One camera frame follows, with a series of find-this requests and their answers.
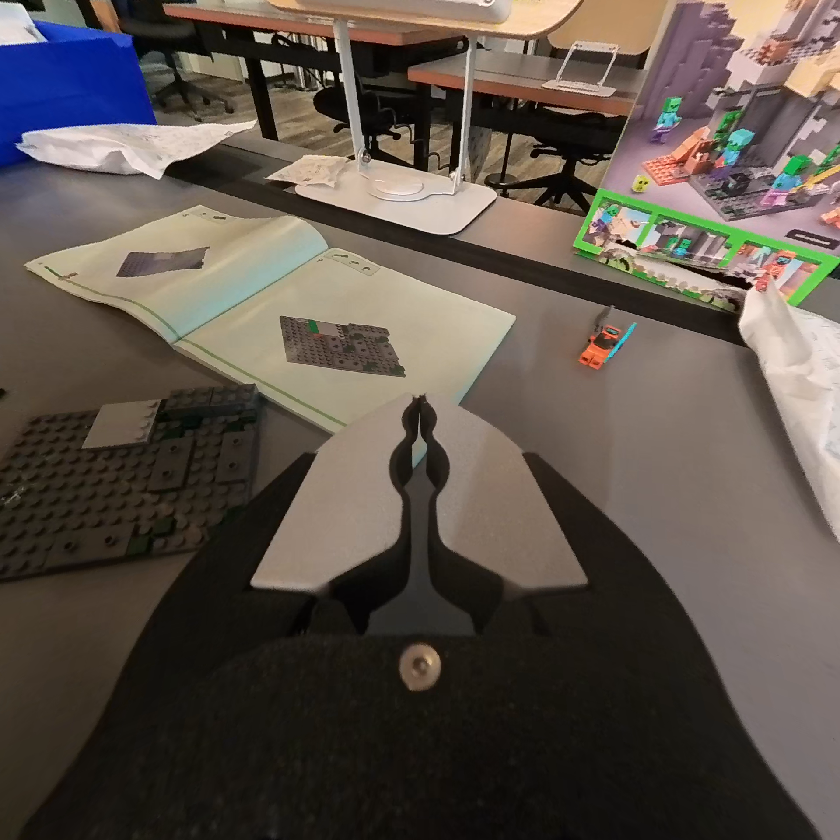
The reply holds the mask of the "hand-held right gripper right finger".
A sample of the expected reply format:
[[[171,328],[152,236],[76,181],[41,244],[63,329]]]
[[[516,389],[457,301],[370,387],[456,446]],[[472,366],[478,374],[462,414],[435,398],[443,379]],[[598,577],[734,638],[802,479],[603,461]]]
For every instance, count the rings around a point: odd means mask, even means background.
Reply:
[[[423,398],[430,581],[477,634],[506,602],[589,585],[521,448],[440,394]]]

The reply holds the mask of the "large blue plastic bin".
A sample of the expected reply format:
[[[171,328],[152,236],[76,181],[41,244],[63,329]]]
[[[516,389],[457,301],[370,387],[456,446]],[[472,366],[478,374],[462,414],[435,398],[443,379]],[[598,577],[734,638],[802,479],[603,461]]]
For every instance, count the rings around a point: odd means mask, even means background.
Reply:
[[[129,35],[36,22],[43,41],[1,47],[1,167],[26,161],[24,133],[156,124]]]

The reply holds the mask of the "grey desk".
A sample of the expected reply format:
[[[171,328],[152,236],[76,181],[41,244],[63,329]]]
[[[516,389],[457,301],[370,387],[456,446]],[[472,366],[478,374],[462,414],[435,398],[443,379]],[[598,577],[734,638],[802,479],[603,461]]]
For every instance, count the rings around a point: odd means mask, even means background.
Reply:
[[[243,138],[160,181],[2,170],[2,451],[35,415],[224,380],[25,268],[197,204],[306,218],[332,247],[512,313],[465,408],[551,463],[647,555],[770,767],[838,838],[838,543],[734,321],[573,255],[574,216],[500,199],[453,238],[420,234],[264,181],[290,157]],[[593,370],[578,360],[606,307],[611,324],[637,328]]]

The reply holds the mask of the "white desk lamp stand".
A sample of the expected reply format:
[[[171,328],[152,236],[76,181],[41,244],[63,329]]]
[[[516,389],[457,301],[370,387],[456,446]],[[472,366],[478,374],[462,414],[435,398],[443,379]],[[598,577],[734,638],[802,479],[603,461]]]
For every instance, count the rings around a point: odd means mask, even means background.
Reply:
[[[332,34],[339,54],[341,77],[353,161],[346,161],[333,185],[299,183],[298,196],[381,221],[434,235],[453,235],[491,205],[496,195],[481,185],[465,183],[467,140],[461,140],[458,165],[450,176],[415,171],[378,161],[371,155],[361,121],[359,86],[354,73],[349,21],[392,21],[412,24],[423,19],[430,27],[460,24],[468,32],[465,94],[473,88],[477,33],[482,25],[500,25],[511,13],[512,2],[272,2],[289,14],[318,15],[332,20]]]

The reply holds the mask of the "brown desk with laptop stand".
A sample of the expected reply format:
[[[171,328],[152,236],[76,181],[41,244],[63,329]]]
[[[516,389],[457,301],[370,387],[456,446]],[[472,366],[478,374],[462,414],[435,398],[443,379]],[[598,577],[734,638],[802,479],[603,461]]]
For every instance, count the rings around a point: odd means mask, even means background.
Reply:
[[[463,98],[467,55],[459,54],[409,67],[408,79],[416,84],[417,121],[413,130],[414,166],[426,170],[429,155],[429,133],[434,106],[432,89],[445,91],[445,105],[453,109]],[[548,89],[543,86],[561,69],[561,59],[529,56],[480,49],[477,52],[474,77],[474,101],[471,124],[483,128],[510,131],[532,136],[536,122],[532,114],[515,114],[490,107],[490,98],[507,98],[534,103],[550,109],[573,112],[599,112],[607,116],[626,117],[632,111],[641,91],[646,71],[635,56],[619,56],[606,85],[614,88],[612,96],[597,97],[580,91]]]

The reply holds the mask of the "brown desk with black legs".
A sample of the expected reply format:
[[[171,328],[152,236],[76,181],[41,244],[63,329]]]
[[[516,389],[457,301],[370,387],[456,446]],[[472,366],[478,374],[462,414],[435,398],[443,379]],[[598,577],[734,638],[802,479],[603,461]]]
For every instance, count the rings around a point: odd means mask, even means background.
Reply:
[[[291,14],[268,2],[166,3],[163,9],[171,18],[193,22],[212,53],[245,61],[259,131],[267,141],[277,141],[278,136],[263,61],[311,70],[340,70],[330,17]],[[316,36],[326,39],[331,49],[317,51],[299,45],[281,45],[280,35]],[[363,20],[354,15],[349,22],[350,41],[367,45],[363,57],[353,58],[355,69],[360,70],[363,77],[375,74],[371,57],[373,45],[403,49],[443,36],[440,31],[417,24]]]

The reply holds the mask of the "orange toy minifigure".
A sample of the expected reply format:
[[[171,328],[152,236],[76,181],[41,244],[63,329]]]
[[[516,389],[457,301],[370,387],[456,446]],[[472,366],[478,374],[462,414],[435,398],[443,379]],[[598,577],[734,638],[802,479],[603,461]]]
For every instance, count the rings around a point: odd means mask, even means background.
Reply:
[[[595,318],[587,344],[579,356],[578,361],[583,366],[600,370],[616,356],[636,331],[636,322],[625,328],[611,324],[613,314],[614,307],[606,307]]]

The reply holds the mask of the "pale green instruction booklet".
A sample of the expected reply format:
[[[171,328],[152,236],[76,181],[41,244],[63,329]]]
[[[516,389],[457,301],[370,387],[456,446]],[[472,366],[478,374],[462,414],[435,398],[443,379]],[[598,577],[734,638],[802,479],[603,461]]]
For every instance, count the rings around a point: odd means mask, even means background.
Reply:
[[[399,396],[459,403],[516,321],[299,218],[202,205],[25,267],[331,434]]]

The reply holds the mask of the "dark grey brick baseplate build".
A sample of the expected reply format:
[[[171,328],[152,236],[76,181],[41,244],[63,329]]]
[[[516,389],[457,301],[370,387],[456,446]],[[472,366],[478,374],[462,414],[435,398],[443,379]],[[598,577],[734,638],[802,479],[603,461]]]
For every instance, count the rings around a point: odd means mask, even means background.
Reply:
[[[2,458],[1,582],[195,551],[251,498],[255,384],[29,419]]]

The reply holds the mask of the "white printed paper bag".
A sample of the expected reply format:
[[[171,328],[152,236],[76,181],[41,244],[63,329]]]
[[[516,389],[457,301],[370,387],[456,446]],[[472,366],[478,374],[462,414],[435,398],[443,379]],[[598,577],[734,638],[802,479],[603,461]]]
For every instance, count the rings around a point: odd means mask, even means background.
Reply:
[[[791,306],[774,284],[744,298],[738,329],[755,353],[828,528],[839,538],[839,326]]]

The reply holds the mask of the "small crumpled paper bag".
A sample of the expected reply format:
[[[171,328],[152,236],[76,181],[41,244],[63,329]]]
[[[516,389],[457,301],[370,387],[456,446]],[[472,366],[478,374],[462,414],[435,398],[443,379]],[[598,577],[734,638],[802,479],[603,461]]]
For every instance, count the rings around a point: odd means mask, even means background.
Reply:
[[[266,175],[266,180],[294,186],[334,188],[348,163],[348,159],[343,156],[304,154],[296,161]]]

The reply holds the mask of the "large white paper bag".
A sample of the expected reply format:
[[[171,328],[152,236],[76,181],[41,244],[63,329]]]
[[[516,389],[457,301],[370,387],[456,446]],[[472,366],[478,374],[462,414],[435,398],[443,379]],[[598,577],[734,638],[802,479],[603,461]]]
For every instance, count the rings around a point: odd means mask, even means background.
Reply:
[[[202,154],[256,124],[256,120],[191,126],[118,123],[42,129],[24,133],[15,147],[35,161],[75,171],[160,180],[171,164]]]

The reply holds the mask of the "white laptop stand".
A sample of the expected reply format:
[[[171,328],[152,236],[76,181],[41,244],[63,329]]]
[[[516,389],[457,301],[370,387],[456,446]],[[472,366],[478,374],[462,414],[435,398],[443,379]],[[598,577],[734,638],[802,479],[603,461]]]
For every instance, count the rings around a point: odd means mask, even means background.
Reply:
[[[618,44],[577,39],[568,48],[563,63],[555,77],[546,80],[542,84],[542,88],[554,91],[576,92],[596,98],[610,98],[616,93],[616,88],[610,87],[606,83],[611,75],[619,51],[620,46]],[[573,79],[566,75],[565,71],[576,53],[609,56],[609,61],[604,66],[603,73],[597,81]]]

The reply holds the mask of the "colourful toy brick set box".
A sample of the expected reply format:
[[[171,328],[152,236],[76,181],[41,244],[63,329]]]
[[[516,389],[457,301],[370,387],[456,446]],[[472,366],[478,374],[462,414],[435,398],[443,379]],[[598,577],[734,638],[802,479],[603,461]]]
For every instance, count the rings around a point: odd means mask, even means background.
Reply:
[[[582,256],[738,311],[838,279],[839,2],[675,2]]]

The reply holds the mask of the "light wood table top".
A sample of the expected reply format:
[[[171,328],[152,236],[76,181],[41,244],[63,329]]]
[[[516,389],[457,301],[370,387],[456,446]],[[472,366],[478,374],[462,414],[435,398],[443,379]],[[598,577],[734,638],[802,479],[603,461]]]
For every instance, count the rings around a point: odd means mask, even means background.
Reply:
[[[547,35],[580,1],[272,1],[279,10],[344,20],[447,28],[527,40]]]

